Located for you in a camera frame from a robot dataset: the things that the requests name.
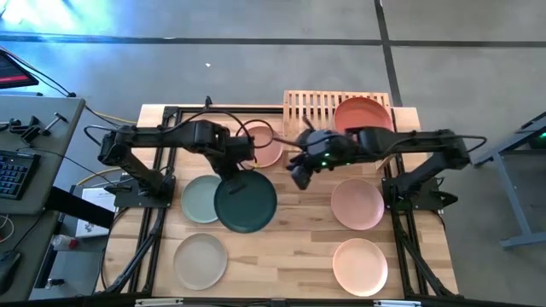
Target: dark green plate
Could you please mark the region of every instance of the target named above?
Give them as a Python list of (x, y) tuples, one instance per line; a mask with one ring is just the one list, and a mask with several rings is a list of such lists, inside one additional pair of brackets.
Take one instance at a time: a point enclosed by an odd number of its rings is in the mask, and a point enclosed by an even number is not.
[(276, 191), (266, 176), (256, 171), (240, 171), (234, 180), (246, 185), (230, 194), (222, 181), (214, 195), (218, 220), (230, 230), (248, 234), (265, 227), (276, 210)]

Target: desk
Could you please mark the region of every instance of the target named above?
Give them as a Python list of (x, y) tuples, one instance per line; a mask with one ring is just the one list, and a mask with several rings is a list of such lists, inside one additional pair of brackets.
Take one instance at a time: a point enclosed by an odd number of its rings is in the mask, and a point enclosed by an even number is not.
[[(76, 129), (84, 104), (85, 101), (79, 98), (0, 96), (0, 109), (4, 110), (3, 116), (7, 116), (2, 121), (16, 118), (26, 125), (31, 115), (34, 115), (41, 121), (41, 125), (46, 125), (54, 119), (54, 112), (58, 112), (67, 118), (68, 124), (57, 123), (51, 129), (51, 136), (39, 136), (32, 142), (38, 148), (58, 154), (67, 152), (68, 144)], [(24, 146), (19, 136), (9, 134), (7, 131), (0, 132), (1, 149), (15, 151), (17, 148)], [(36, 154), (42, 156), (39, 169), (32, 178), (23, 198), (19, 201), (0, 199), (0, 213), (9, 213), (9, 217), (15, 225), (12, 237), (4, 243), (0, 243), (0, 252), (12, 249), (22, 235), (34, 224), (38, 218), (38, 213), (44, 207), (53, 181), (61, 166), (61, 157), (43, 152), (36, 152)], [(36, 227), (20, 244), (18, 252), (21, 253), (21, 259), (15, 273), (15, 279), (11, 288), (5, 294), (0, 295), (0, 302), (28, 299), (58, 218), (59, 213), (56, 211), (45, 212)], [(3, 229), (2, 234), (6, 235), (5, 231), (9, 230), (9, 225), (7, 224), (4, 228), (7, 230)]]
[[(160, 124), (164, 107), (143, 105), (138, 124)], [(415, 108), (397, 107), (394, 108), (394, 115), (400, 131), (420, 129)], [(279, 135), (282, 134), (281, 114), (237, 114), (237, 117), (243, 122), (265, 119)], [(232, 132), (238, 128), (235, 121), (222, 114), (207, 114), (201, 118), (226, 125)], [(139, 148), (134, 149), (134, 153), (148, 167), (152, 165), (154, 149)], [(406, 154), (406, 169), (411, 171), (426, 157), (424, 153)], [(387, 213), (371, 230), (353, 231), (340, 224), (329, 207), (333, 189), (344, 179), (360, 177), (379, 185), (382, 174), (376, 171), (375, 164), (350, 165), (316, 174), (306, 191), (297, 189), (282, 165), (283, 161), (279, 161), (260, 171), (276, 187), (276, 215), (261, 231), (244, 235), (228, 231), (220, 222), (197, 224), (183, 215), (180, 207), (183, 186), (198, 176), (212, 174), (212, 169), (203, 156), (183, 149), (177, 151), (177, 191), (167, 211), (153, 290), (155, 297), (357, 298), (341, 288), (332, 271), (335, 249), (350, 238), (371, 240), (386, 256), (388, 279), (385, 287), (374, 298), (403, 297), (390, 214)], [(113, 282), (133, 256), (141, 220), (142, 209), (130, 209), (114, 226), (106, 251), (105, 276), (108, 284)], [(415, 222), (423, 257), (445, 286), (456, 293), (455, 276), (441, 222), (431, 212), (424, 211), (415, 212)], [(229, 264), (224, 277), (214, 287), (192, 291), (179, 286), (173, 273), (172, 258), (185, 238), (199, 232), (215, 235), (225, 244)], [(144, 283), (147, 267), (148, 258), (145, 258), (139, 287)], [(412, 286), (416, 290), (415, 267), (411, 260), (409, 270)]]

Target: keyboard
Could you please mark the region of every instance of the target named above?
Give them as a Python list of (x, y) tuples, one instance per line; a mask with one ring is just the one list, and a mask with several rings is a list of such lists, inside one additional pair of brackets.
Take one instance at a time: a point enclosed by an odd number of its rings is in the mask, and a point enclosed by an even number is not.
[(0, 198), (20, 200), (39, 160), (39, 154), (0, 150)]

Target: wooden tabletop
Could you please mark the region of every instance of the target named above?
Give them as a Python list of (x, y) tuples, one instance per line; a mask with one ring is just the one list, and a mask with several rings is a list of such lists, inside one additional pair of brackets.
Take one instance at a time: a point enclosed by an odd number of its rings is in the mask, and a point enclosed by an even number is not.
[[(143, 105), (139, 126), (161, 123), (165, 105)], [(395, 107), (394, 116), (400, 131), (419, 130), (417, 111), (413, 107)], [(242, 120), (264, 119), (282, 135), (281, 114), (237, 114)], [(237, 123), (222, 114), (201, 117), (229, 127), (235, 132)], [(154, 149), (133, 149), (148, 167), (154, 161)], [(336, 220), (330, 209), (330, 197), (335, 186), (347, 178), (362, 178), (380, 186), (382, 171), (375, 164), (349, 165), (335, 171), (313, 176), (306, 191), (300, 191), (283, 168), (286, 154), (275, 165), (260, 170), (275, 185), (278, 207), (273, 220), (261, 231), (238, 234), (227, 230), (220, 222), (198, 224), (187, 219), (181, 210), (183, 187), (192, 179), (212, 174), (212, 168), (199, 154), (177, 150), (177, 191), (167, 211), (155, 276), (155, 297), (223, 297), (223, 298), (357, 298), (337, 283), (332, 271), (332, 256), (345, 240), (364, 238), (373, 241), (385, 254), (388, 263), (386, 285), (373, 298), (402, 298), (402, 282), (392, 231), (392, 220), (386, 212), (380, 223), (365, 231), (346, 228)], [(427, 156), (424, 153), (404, 155), (405, 168), (413, 170)], [(110, 285), (132, 258), (142, 221), (143, 209), (130, 209), (114, 226), (107, 245), (104, 274)], [(455, 276), (444, 229), (439, 218), (428, 211), (416, 211), (415, 223), (421, 253), (437, 277), (452, 292), (457, 293)], [(193, 291), (180, 286), (173, 269), (173, 255), (180, 243), (195, 233), (218, 237), (229, 254), (224, 277), (213, 287)], [(139, 287), (142, 287), (148, 267), (148, 255), (143, 261)], [(412, 286), (417, 290), (415, 266), (409, 260)]]

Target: concrete floor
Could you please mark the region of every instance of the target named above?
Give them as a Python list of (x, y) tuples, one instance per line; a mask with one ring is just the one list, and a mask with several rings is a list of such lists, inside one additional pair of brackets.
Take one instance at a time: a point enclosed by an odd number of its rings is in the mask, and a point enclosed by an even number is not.
[[(373, 0), (70, 3), (74, 14), (42, 20), (39, 26), (3, 24), (0, 29), (127, 37), (380, 38)], [(523, 41), (544, 40), (546, 35), (542, 1), (383, 4), (391, 39)], [(382, 48), (375, 46), (3, 46), (78, 93), (95, 110), (132, 120), (143, 103), (199, 103), (207, 95), (217, 103), (276, 104), (285, 89), (390, 92)], [(392, 53), (402, 102), (418, 107), (423, 129), (484, 135), (490, 139), (487, 149), (546, 106), (544, 49), (393, 48)], [(58, 96), (44, 85), (23, 90)], [(67, 155), (99, 171), (105, 167), (96, 161), (95, 147), (81, 131), (88, 124), (100, 121), (85, 114)], [(546, 245), (504, 251), (498, 243), (519, 230), (496, 170), (486, 165), (445, 175), (443, 189), (460, 198), (446, 209), (444, 219), (461, 294), (546, 305)], [(86, 176), (66, 162), (56, 185), (69, 188)], [(35, 292), (34, 298), (92, 291), (98, 255), (80, 253), (78, 261), (66, 259), (59, 256), (52, 277), (66, 278), (68, 285)]]

